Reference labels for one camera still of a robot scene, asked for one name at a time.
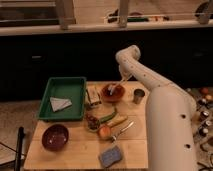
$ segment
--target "wooden tabletop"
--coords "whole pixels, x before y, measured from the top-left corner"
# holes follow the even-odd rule
[[[100,92],[104,85],[109,82],[87,82],[95,85]],[[38,121],[28,154],[24,163],[26,170],[45,170],[45,169],[102,169],[98,156],[106,149],[117,145],[122,152],[123,158],[120,162],[110,168],[119,169],[147,169],[147,137],[145,122],[145,102],[148,91],[137,81],[128,81],[123,84],[125,94],[120,102],[116,104],[118,113],[127,115],[128,119],[113,127],[112,133],[119,131],[129,122],[134,121],[131,128],[121,134],[117,141],[100,140],[97,133],[88,131],[86,121],[77,122],[57,122],[66,126],[69,130],[69,140],[64,148],[59,152],[46,150],[41,143],[44,131],[55,122]],[[133,91],[142,88],[146,96],[140,104],[134,104]],[[89,112],[96,117],[108,115],[113,112],[111,103],[103,102],[99,107]]]

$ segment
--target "green tray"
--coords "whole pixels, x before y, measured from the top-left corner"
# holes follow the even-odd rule
[[[38,119],[45,121],[82,120],[84,115],[84,100],[86,92],[85,77],[51,77],[48,80]],[[53,112],[50,97],[70,99],[72,105]]]

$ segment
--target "wooden bowl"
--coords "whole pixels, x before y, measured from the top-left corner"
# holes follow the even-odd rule
[[[120,84],[117,85],[115,87],[113,94],[110,95],[110,90],[109,90],[110,85],[115,85],[115,83],[107,84],[102,88],[102,90],[101,90],[102,100],[105,101],[105,102],[111,102],[111,103],[119,102],[122,99],[122,97],[125,93],[124,87]]]
[[[50,126],[42,136],[42,145],[50,151],[59,151],[69,139],[68,129],[61,125],[55,124]]]

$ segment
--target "cup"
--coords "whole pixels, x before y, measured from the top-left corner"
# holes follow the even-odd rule
[[[133,103],[135,104],[140,104],[141,100],[145,96],[145,91],[137,88],[134,90],[134,98],[133,98]]]

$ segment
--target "white cloth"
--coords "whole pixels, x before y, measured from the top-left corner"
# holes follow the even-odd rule
[[[54,112],[62,110],[72,105],[70,99],[61,99],[55,97],[50,97],[50,103]]]

